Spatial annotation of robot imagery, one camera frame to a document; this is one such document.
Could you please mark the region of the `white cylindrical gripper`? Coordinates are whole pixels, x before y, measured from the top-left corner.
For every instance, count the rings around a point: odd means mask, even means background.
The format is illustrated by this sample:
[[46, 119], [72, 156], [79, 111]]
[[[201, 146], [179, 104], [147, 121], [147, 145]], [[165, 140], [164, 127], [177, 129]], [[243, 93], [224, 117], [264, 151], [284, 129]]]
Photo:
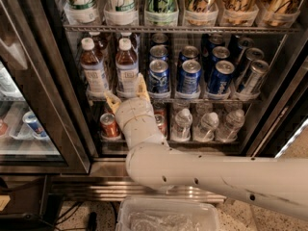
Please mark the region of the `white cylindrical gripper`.
[[115, 114], [115, 120], [123, 133], [137, 129], [141, 132], [155, 133], [156, 121], [144, 77], [138, 74], [137, 97], [121, 100], [112, 92], [104, 92], [106, 101]]

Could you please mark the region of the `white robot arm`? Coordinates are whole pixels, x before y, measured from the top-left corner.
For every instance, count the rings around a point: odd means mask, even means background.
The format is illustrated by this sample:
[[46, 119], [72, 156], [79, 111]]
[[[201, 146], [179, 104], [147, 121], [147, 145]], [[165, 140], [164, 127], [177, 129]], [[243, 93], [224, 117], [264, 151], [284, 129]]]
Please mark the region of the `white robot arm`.
[[284, 215], [308, 219], [308, 160], [203, 156], [169, 146], [156, 124], [142, 74], [133, 97], [104, 92], [124, 134], [128, 175], [151, 189], [195, 186]]

